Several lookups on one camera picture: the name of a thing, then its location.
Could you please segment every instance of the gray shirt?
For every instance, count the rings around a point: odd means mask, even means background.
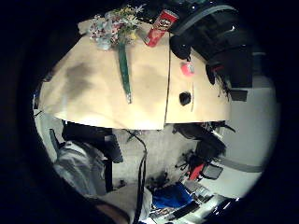
[[[59,149],[54,169],[83,196],[105,195],[103,158],[98,149],[88,144],[68,141]]]

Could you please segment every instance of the person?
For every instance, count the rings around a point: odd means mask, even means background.
[[[137,185],[106,192],[104,155],[95,147],[67,141],[57,151],[54,169],[60,177],[117,224],[132,224],[135,218]],[[150,214],[152,195],[144,188],[139,220]]]

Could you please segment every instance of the desk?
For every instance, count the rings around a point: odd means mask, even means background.
[[[142,23],[147,33],[150,25]],[[159,130],[164,127],[169,70],[169,36],[157,47],[138,38],[127,47],[133,103],[128,105],[121,84],[118,54],[102,51],[87,36],[54,67],[54,77],[42,85],[39,109],[56,118],[116,129]],[[184,77],[182,60],[171,55],[169,101],[166,122],[196,122],[229,118],[230,104],[219,87],[208,83],[205,63],[192,55],[196,75]],[[193,112],[181,106],[178,95],[194,86]]]

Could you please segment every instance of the black chair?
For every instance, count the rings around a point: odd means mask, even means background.
[[[115,163],[123,162],[121,150],[111,128],[93,127],[74,122],[64,122],[63,139],[65,141],[85,142],[99,149]]]
[[[204,129],[195,123],[175,124],[173,133],[181,133],[184,137],[192,140],[200,140],[197,143],[196,150],[185,158],[185,163],[176,166],[181,170],[187,167],[194,168],[204,164],[201,176],[208,179],[217,179],[222,172],[222,168],[211,164],[220,154],[225,154],[226,146],[213,133]]]

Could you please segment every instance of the red object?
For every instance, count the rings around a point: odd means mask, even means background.
[[[164,9],[149,30],[148,36],[145,40],[146,45],[155,47],[165,32],[177,19],[177,14]]]
[[[201,165],[199,165],[199,166],[196,166],[196,167],[191,171],[191,173],[190,173],[190,175],[189,175],[189,179],[190,179],[190,180],[194,180],[194,179],[196,179],[196,178],[199,176],[199,174],[200,174],[200,172],[202,171],[202,169],[204,168],[204,166],[205,166],[204,163],[201,164]]]

